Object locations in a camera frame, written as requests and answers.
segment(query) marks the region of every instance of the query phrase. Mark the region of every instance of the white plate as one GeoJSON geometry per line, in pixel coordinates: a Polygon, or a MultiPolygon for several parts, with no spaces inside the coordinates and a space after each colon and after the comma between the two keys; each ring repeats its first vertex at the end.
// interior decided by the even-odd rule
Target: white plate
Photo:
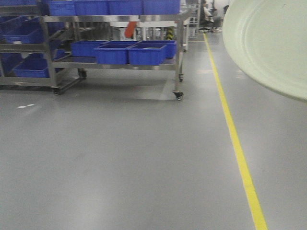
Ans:
{"type": "Polygon", "coordinates": [[[234,62],[258,83],[307,100],[307,0],[234,0],[223,24],[234,62]]]}

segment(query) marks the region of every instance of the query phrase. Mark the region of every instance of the metal frame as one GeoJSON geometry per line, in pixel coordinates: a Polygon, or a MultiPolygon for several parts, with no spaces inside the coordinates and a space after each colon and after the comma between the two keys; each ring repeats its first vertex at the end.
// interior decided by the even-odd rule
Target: metal frame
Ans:
{"type": "Polygon", "coordinates": [[[83,72],[84,69],[130,69],[130,70],[172,70],[175,71],[174,94],[178,100],[183,97],[179,90],[179,83],[183,81],[183,35],[184,21],[189,18],[191,10],[175,15],[103,15],[103,16],[45,16],[43,21],[48,22],[69,22],[75,24],[76,38],[78,39],[78,23],[85,22],[161,22],[175,21],[177,23],[177,53],[176,58],[166,60],[159,66],[133,66],[133,65],[101,65],[96,64],[95,58],[66,57],[52,62],[54,68],[71,68],[83,72]]]}
{"type": "MultiPolygon", "coordinates": [[[[44,53],[47,63],[49,78],[22,78],[16,77],[13,71],[5,74],[3,71],[2,62],[0,61],[0,85],[19,85],[19,86],[48,86],[55,89],[61,89],[61,80],[63,73],[66,72],[62,70],[59,73],[55,72],[52,66],[52,55],[49,47],[49,34],[47,24],[42,20],[42,13],[40,11],[40,1],[37,1],[37,5],[20,5],[20,6],[0,6],[0,16],[40,16],[40,25],[44,33],[44,42],[41,44],[0,44],[0,53],[44,53]]],[[[62,33],[57,33],[52,37],[57,37],[59,40],[65,40],[72,35],[71,30],[63,31],[62,33]]]]}
{"type": "Polygon", "coordinates": [[[191,18],[189,22],[189,31],[188,36],[195,38],[198,36],[198,31],[200,28],[200,19],[201,19],[201,1],[195,0],[194,4],[188,4],[186,7],[182,8],[183,10],[191,10],[191,18]]]}

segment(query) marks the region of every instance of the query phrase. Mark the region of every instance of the yellow floor line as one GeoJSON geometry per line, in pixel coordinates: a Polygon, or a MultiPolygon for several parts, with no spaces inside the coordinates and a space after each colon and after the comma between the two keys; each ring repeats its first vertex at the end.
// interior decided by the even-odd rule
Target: yellow floor line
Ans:
{"type": "Polygon", "coordinates": [[[213,59],[212,51],[210,49],[207,36],[206,36],[206,34],[204,34],[203,36],[204,36],[204,42],[206,43],[208,53],[209,53],[209,56],[210,56],[210,61],[211,61],[212,69],[213,69],[213,72],[214,72],[218,91],[219,91],[219,94],[220,94],[220,99],[221,99],[221,102],[222,102],[224,115],[225,115],[225,118],[226,118],[229,133],[230,133],[231,140],[232,140],[234,150],[235,150],[235,153],[236,153],[237,163],[238,163],[238,166],[239,166],[239,169],[240,169],[242,181],[243,181],[243,184],[244,184],[244,189],[245,189],[245,192],[246,192],[246,195],[247,195],[249,208],[250,208],[251,214],[253,216],[255,228],[256,228],[256,230],[268,230],[267,223],[265,221],[265,218],[264,218],[264,215],[263,215],[263,212],[262,212],[259,200],[258,200],[256,189],[255,189],[252,177],[251,177],[250,172],[249,172],[248,164],[246,162],[246,158],[245,158],[244,152],[242,150],[241,143],[240,143],[237,131],[236,131],[236,126],[234,124],[234,120],[232,118],[232,115],[231,115],[231,112],[230,112],[230,109],[229,109],[229,106],[228,106],[228,103],[227,103],[227,100],[226,100],[226,96],[225,96],[225,93],[224,93],[224,90],[223,90],[223,87],[222,87],[222,84],[221,84],[221,80],[220,80],[220,77],[219,77],[219,74],[218,74],[218,71],[217,71],[217,67],[216,67],[216,64],[215,64],[214,59],[213,59]]]}

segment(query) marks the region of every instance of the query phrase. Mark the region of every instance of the caster wheel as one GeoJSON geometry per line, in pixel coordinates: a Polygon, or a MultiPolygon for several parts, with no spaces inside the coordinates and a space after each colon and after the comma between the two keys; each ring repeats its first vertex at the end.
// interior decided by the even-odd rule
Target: caster wheel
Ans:
{"type": "Polygon", "coordinates": [[[183,92],[175,92],[174,94],[175,94],[176,99],[177,99],[178,101],[181,101],[182,98],[183,98],[183,96],[184,96],[184,93],[183,93],[183,92]]]}
{"type": "Polygon", "coordinates": [[[183,75],[184,75],[184,73],[179,74],[179,81],[180,81],[180,82],[183,81],[183,75]]]}
{"type": "Polygon", "coordinates": [[[56,96],[60,95],[60,94],[61,94],[60,89],[54,88],[54,89],[53,89],[53,94],[56,95],[56,96]]]}
{"type": "Polygon", "coordinates": [[[85,80],[86,79],[86,71],[80,71],[79,77],[85,80]]]}

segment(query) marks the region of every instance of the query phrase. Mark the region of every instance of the shelf tier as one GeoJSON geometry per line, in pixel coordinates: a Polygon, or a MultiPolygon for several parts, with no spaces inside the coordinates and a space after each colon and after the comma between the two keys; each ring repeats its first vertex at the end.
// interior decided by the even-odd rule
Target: shelf tier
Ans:
{"type": "Polygon", "coordinates": [[[1,16],[40,15],[40,10],[36,5],[0,6],[0,15],[1,16]]]}
{"type": "Polygon", "coordinates": [[[44,53],[45,44],[0,44],[1,53],[44,53]]]}
{"type": "Polygon", "coordinates": [[[47,23],[89,23],[89,22],[163,22],[186,20],[190,12],[171,15],[101,15],[101,16],[45,16],[44,21],[47,23]]]}
{"type": "Polygon", "coordinates": [[[19,77],[0,77],[3,82],[0,85],[19,85],[19,86],[51,86],[50,78],[19,78],[19,77]]]}
{"type": "MultiPolygon", "coordinates": [[[[67,74],[69,69],[63,69],[56,73],[57,83],[59,84],[62,78],[67,74]]],[[[0,85],[18,85],[18,86],[48,86],[53,87],[51,78],[23,78],[16,77],[13,71],[8,76],[0,77],[0,85]]]]}
{"type": "Polygon", "coordinates": [[[97,64],[95,57],[67,57],[53,62],[55,68],[78,69],[131,69],[131,70],[176,70],[176,60],[167,59],[159,66],[105,65],[97,64]]]}

